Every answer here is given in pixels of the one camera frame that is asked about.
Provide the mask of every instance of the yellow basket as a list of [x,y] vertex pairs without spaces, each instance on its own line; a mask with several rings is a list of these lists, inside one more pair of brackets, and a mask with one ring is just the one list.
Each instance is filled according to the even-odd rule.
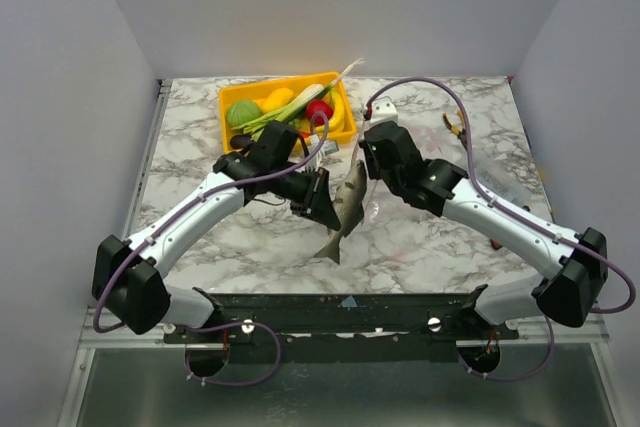
[[[234,85],[232,87],[225,87],[218,92],[218,100],[220,102],[220,126],[222,128],[222,147],[225,153],[231,152],[230,145],[231,137],[234,135],[242,134],[239,130],[233,130],[227,123],[227,110],[231,107],[231,104],[238,100],[253,100],[258,105],[261,105],[264,99],[276,89],[281,87],[287,87],[293,90],[294,98],[300,94],[311,84],[322,84],[324,86],[329,85],[332,80],[338,77],[338,72],[323,72],[321,74],[303,75],[301,77],[290,77],[287,79],[269,80],[267,82],[257,82],[254,84]],[[344,127],[341,131],[329,132],[328,139],[335,140],[339,144],[347,144],[351,138],[358,131],[356,122],[353,119],[353,113],[351,112],[351,106],[349,105],[349,99],[347,99],[347,93],[344,90],[342,82],[338,82],[338,85],[334,87],[345,107],[345,119]]]

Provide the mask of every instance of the yellow fruit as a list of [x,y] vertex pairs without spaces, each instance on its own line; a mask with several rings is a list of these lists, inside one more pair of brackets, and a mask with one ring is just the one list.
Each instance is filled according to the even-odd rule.
[[263,114],[268,114],[274,110],[280,109],[287,105],[293,98],[293,90],[282,87],[276,89],[269,94],[269,97],[264,99],[264,102],[260,106],[260,111]]
[[[331,104],[333,104],[333,115],[329,119],[329,132],[342,132],[344,130],[345,107],[342,97],[335,90],[329,92],[331,95]],[[323,125],[316,127],[316,132],[321,133],[324,130]]]

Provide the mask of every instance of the white wall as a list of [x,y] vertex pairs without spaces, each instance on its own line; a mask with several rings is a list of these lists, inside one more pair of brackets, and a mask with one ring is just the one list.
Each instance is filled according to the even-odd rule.
[[117,0],[159,76],[513,74],[557,0]]
[[115,0],[0,0],[0,416],[54,425],[157,84]]
[[[514,83],[516,102],[557,219],[609,240],[640,282],[640,0],[560,0]],[[604,305],[626,298],[615,275]],[[640,396],[640,305],[609,316],[613,353]],[[640,404],[634,404],[640,419]]]

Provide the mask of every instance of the marble table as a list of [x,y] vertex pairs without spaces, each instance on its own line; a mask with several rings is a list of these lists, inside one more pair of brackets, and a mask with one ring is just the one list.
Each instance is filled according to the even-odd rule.
[[[223,153],[218,90],[263,79],[173,81],[136,228],[152,223],[190,193]],[[345,80],[357,120],[371,94],[391,80]],[[443,80],[469,110],[474,145],[531,192],[527,204],[535,214],[550,219],[507,80]],[[455,104],[445,92],[427,84],[408,84],[388,95],[424,157],[451,161],[462,157],[462,146],[442,123],[443,111],[457,120]],[[349,168],[352,148],[353,143],[343,146],[325,160],[334,190]],[[265,199],[277,201],[273,196]],[[252,202],[198,241],[176,264],[167,283],[224,293],[469,292],[479,284],[504,283],[533,272],[506,249],[495,252],[479,233],[408,207],[382,183],[364,223],[342,241],[340,265],[313,258],[326,240],[324,227],[293,216],[288,204]]]

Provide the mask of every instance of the fish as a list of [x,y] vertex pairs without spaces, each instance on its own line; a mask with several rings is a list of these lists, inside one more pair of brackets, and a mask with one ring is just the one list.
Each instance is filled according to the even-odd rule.
[[364,162],[357,160],[338,186],[333,201],[333,208],[340,220],[340,230],[329,231],[329,242],[314,255],[315,258],[329,258],[340,265],[340,241],[364,219],[362,202],[366,193],[367,170]]

